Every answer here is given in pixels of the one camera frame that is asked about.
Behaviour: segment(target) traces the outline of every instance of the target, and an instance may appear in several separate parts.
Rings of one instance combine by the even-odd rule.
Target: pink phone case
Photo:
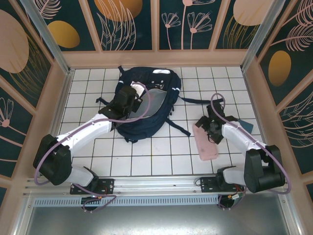
[[[193,124],[192,129],[195,134],[200,159],[203,161],[216,159],[219,155],[217,145],[212,140],[212,142],[209,141],[207,133],[203,130],[203,128],[198,128],[195,124]]]

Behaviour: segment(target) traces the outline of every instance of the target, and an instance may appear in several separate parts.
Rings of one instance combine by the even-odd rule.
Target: black strap
[[[118,69],[119,69],[119,71],[121,72],[121,74],[123,74],[123,73],[125,72],[125,70],[123,69],[122,66],[119,66]]]
[[[165,120],[170,126],[173,126],[174,128],[180,130],[182,133],[184,133],[186,136],[190,136],[190,132],[186,131],[184,128],[182,128],[181,126],[178,126],[177,124],[173,123],[173,121],[169,120],[168,118]]]
[[[108,105],[109,104],[109,102],[105,101],[102,97],[96,99],[96,103],[98,103],[99,101],[101,103],[103,103],[104,105]]]
[[[180,97],[183,101],[186,101],[188,103],[193,103],[193,104],[210,104],[211,101],[210,100],[202,100],[202,99],[189,99],[189,98],[184,98],[184,97]],[[217,102],[217,103],[221,103],[223,102],[223,99],[215,99],[213,100],[213,102]]]
[[[138,141],[134,141],[134,140],[130,140],[130,139],[128,139],[128,138],[124,138],[125,140],[126,140],[126,142],[128,143],[128,142],[131,142],[131,143],[137,143]]]

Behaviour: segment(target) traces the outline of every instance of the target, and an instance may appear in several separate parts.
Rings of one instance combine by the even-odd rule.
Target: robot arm
[[[240,126],[238,120],[233,116],[225,117],[220,100],[213,102],[215,110],[235,126]],[[202,127],[208,137],[216,144],[219,144],[223,138],[226,138],[234,144],[240,152],[245,156],[245,165],[225,167],[218,170],[217,178],[220,184],[239,184],[247,186],[251,192],[259,192],[285,184],[285,176],[281,169],[273,161],[272,158],[266,155],[265,151],[259,147],[258,142],[262,147],[266,148],[280,164],[282,159],[279,149],[275,146],[267,146],[260,141],[252,141],[250,133],[247,131],[239,131],[234,125],[221,120],[213,111],[211,105],[207,106],[208,116],[203,116],[196,125]],[[268,163],[268,166],[263,166],[262,161]]]
[[[97,186],[98,176],[87,167],[72,166],[71,157],[97,136],[108,133],[121,124],[106,119],[125,120],[131,112],[136,112],[142,102],[139,97],[143,91],[144,89],[136,84],[123,86],[114,99],[88,122],[57,137],[51,135],[43,137],[33,166],[37,168],[46,152],[60,140],[65,139],[48,155],[40,167],[40,173],[53,185],[70,182],[93,191]]]

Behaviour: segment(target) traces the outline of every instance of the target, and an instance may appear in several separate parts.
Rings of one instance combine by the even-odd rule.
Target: backpack strap
[[[123,69],[122,66],[119,66],[118,69],[119,69],[119,71],[121,72],[121,74],[123,74],[123,73],[125,72],[125,70]]]
[[[189,99],[189,98],[184,98],[180,97],[183,101],[188,102],[188,103],[193,103],[193,104],[211,104],[210,100],[202,100],[202,99]],[[215,99],[213,102],[223,102],[223,99]]]
[[[186,136],[190,136],[190,132],[186,131],[184,128],[182,128],[181,126],[178,126],[177,124],[173,123],[173,121],[169,120],[168,118],[166,118],[165,120],[166,123],[168,123],[170,126],[173,126],[174,128],[180,130],[182,133],[184,133]]]
[[[109,104],[109,102],[105,101],[102,97],[96,99],[96,103],[98,103],[99,101],[101,103],[103,103],[104,105],[108,105]]]

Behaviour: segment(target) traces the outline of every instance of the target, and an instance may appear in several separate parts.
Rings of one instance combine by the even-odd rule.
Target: navy blue backpack
[[[170,72],[166,74],[157,73],[157,71],[161,69],[150,67],[134,67],[127,71],[124,71],[121,66],[118,68],[120,69],[122,75],[119,78],[118,84],[116,86],[115,94],[117,94],[124,85],[130,86],[132,82],[141,82],[147,87],[149,93],[151,92],[150,94],[152,94],[151,96],[153,99],[151,103],[154,106],[150,107],[150,109],[153,109],[153,111],[147,113],[143,119],[135,122],[124,123],[117,127],[117,131],[125,138],[127,142],[131,141],[136,143],[138,140],[153,136],[165,122],[179,129],[187,136],[190,136],[190,133],[187,130],[176,125],[168,118],[168,116],[171,115],[174,111],[174,104],[179,97],[179,92],[181,89],[181,80],[174,71],[163,69]],[[131,113],[129,118],[136,118],[140,116],[143,113],[140,112],[140,109],[141,111],[146,109],[146,106],[144,105],[144,95],[142,96],[143,101],[138,111],[136,114]],[[186,102],[196,104],[210,103],[209,100],[195,100],[187,98],[181,99]],[[101,101],[106,105],[108,104],[108,102],[102,98],[97,99],[96,102],[98,101]]]

